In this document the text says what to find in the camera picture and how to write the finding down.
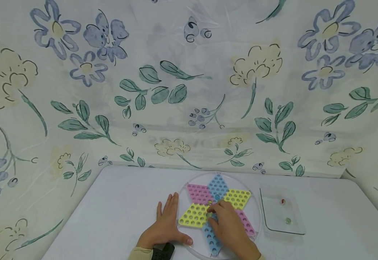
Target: finger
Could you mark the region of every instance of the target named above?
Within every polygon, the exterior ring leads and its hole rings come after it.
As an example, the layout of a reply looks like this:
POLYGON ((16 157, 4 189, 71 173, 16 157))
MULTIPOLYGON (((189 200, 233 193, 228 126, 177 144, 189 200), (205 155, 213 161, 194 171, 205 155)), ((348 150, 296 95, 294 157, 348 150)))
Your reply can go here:
POLYGON ((169 204, 170 204, 170 201, 172 200, 172 195, 169 194, 169 197, 167 197, 167 201, 164 205, 164 209, 163 209, 163 213, 167 210, 167 208, 169 207, 169 204))
POLYGON ((215 219, 211 218, 211 217, 208 217, 208 222, 211 225, 212 230, 214 231, 214 233, 215 234, 219 234, 219 232, 218 232, 218 230, 219 230, 218 222, 215 219))
POLYGON ((157 204, 157 216, 156 216, 156 219, 159 219, 159 217, 161 217, 161 216, 162 216, 162 203, 159 202, 157 204))
POLYGON ((193 244, 192 238, 190 236, 184 234, 184 233, 181 233, 181 232, 178 232, 178 234, 176 235, 174 240, 178 241, 182 244, 187 244, 189 246, 191 246, 193 244))

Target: beige sleeve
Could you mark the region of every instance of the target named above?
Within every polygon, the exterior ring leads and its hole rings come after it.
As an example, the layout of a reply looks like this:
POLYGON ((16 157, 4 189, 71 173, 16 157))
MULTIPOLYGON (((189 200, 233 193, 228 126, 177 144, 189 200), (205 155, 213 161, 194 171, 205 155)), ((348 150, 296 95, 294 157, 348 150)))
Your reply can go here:
POLYGON ((128 257, 128 260, 151 260, 153 249, 134 247, 128 257))

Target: yellow flower print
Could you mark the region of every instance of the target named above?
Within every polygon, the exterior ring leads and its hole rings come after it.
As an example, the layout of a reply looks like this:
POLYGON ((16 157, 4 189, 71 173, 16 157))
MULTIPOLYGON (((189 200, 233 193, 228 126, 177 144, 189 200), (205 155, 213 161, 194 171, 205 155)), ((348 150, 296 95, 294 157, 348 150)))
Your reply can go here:
POLYGON ((253 106, 257 79, 276 75, 280 71, 282 63, 280 46, 277 43, 273 43, 268 47, 253 46, 249 50, 247 58, 239 58, 235 61, 233 65, 235 74, 229 79, 231 84, 242 87, 252 85, 250 105, 242 118, 247 116, 253 106))
POLYGON ((65 162, 69 161, 72 152, 72 147, 70 144, 66 144, 63 148, 53 147, 52 153, 50 154, 50 175, 52 180, 56 180, 63 173, 63 167, 66 165, 65 162))
POLYGON ((180 139, 175 139, 173 142, 169 139, 163 139, 161 143, 156 143, 154 147, 157 150, 157 154, 160 156, 168 156, 172 157, 173 155, 177 154, 183 161, 185 161, 187 164, 191 165, 192 167, 195 167, 197 169, 202 169, 200 167, 197 167, 193 164, 191 164, 189 161, 187 161, 182 154, 187 153, 190 151, 190 146, 187 144, 184 144, 184 142, 180 139))
POLYGON ((362 153, 362 147, 346 148, 342 152, 331 154, 331 160, 327 164, 329 166, 344 166, 357 153, 362 153))
POLYGON ((235 145, 235 144, 241 144, 241 143, 242 143, 242 139, 238 137, 231 138, 231 140, 228 142, 229 145, 235 145))

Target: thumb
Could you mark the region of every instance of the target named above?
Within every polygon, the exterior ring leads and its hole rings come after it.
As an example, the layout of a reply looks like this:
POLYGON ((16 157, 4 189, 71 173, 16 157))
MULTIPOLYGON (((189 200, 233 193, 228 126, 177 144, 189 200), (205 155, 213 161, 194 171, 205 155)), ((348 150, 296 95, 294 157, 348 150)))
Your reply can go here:
POLYGON ((177 237, 176 237, 176 241, 178 241, 182 244, 187 244, 189 246, 191 246, 193 244, 192 238, 190 236, 184 234, 184 233, 181 233, 181 232, 178 232, 177 237))
POLYGON ((218 222, 215 219, 211 218, 211 217, 208 218, 208 222, 211 225, 212 230, 215 232, 215 234, 217 234, 218 230, 219 230, 218 222))

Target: clear plastic tray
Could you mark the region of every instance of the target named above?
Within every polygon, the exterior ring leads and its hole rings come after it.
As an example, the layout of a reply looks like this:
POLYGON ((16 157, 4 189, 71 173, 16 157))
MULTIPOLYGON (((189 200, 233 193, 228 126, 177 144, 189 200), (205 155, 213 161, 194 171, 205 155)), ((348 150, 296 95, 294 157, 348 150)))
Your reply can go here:
POLYGON ((260 194, 267 235, 295 236, 306 234, 296 198, 290 189, 261 188, 260 194), (290 224, 286 223, 287 217, 291 219, 290 224))
MULTIPOLYGON (((202 173, 200 175, 195 176, 191 180, 189 180, 181 188, 179 192, 179 206, 178 206, 178 212, 177 212, 177 219, 179 219, 185 213, 185 211, 189 208, 189 206, 192 203, 189 197, 189 194, 186 190, 186 185, 189 183, 198 184, 198 185, 208 185, 209 181, 211 181, 216 176, 217 173, 222 175, 222 177, 224 178, 225 182, 228 185, 228 188, 250 191, 250 189, 248 189, 248 187, 244 183, 230 176, 229 174, 222 173, 222 172, 202 173)), ((261 209, 259 207, 258 202, 259 200, 257 200, 256 196, 251 192, 250 199, 248 200, 248 202, 246 203, 243 209, 245 215, 250 221, 250 224, 255 230, 255 235, 249 236, 249 238, 252 241, 255 241, 257 236, 261 233, 261 209)), ((187 235, 192 237, 194 241, 193 245, 186 246, 186 248, 195 257, 202 260, 210 260, 210 259, 229 260, 229 259, 236 258, 235 255, 230 251, 230 249, 226 248, 225 246, 222 247, 221 251, 216 257, 212 256, 211 251, 206 242, 205 235, 203 234, 202 228, 187 227, 187 226, 179 225, 179 223, 177 227, 180 232, 186 233, 187 235)))

